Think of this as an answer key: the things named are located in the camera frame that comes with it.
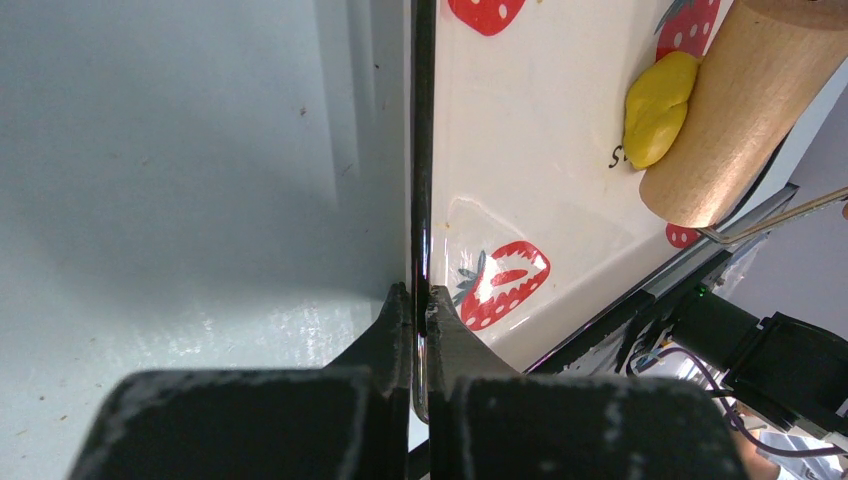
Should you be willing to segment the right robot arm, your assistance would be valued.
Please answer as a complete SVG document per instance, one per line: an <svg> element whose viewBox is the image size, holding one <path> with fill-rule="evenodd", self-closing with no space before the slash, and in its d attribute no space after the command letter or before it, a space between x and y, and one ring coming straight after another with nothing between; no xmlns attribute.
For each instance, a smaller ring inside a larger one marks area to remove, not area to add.
<svg viewBox="0 0 848 480"><path fill-rule="evenodd" d="M780 312L760 319L711 292L673 310L671 337L724 374L771 426L847 445L847 342Z"/></svg>

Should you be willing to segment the strawberry print tray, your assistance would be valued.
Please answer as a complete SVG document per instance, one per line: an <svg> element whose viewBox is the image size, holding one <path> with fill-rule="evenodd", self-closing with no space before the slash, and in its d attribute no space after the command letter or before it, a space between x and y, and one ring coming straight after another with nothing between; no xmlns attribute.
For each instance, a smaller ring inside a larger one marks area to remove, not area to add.
<svg viewBox="0 0 848 480"><path fill-rule="evenodd" d="M663 54L704 53L727 1L426 1L430 225L417 259L518 371L613 368L634 312L721 246L639 198L625 94Z"/></svg>

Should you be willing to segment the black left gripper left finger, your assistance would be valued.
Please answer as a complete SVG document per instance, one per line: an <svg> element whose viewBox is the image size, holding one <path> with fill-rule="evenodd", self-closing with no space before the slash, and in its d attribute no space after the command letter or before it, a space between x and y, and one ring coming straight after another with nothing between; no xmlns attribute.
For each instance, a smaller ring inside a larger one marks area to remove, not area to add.
<svg viewBox="0 0 848 480"><path fill-rule="evenodd" d="M403 479L410 296L314 369L145 370L102 403L73 479Z"/></svg>

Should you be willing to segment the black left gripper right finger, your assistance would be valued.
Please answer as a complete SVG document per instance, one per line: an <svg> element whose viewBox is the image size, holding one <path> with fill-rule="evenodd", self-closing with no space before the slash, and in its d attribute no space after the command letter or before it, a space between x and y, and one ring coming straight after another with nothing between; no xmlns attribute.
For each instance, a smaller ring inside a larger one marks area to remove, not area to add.
<svg viewBox="0 0 848 480"><path fill-rule="evenodd" d="M716 405L682 380L523 375L430 290L430 475L434 479L742 479Z"/></svg>

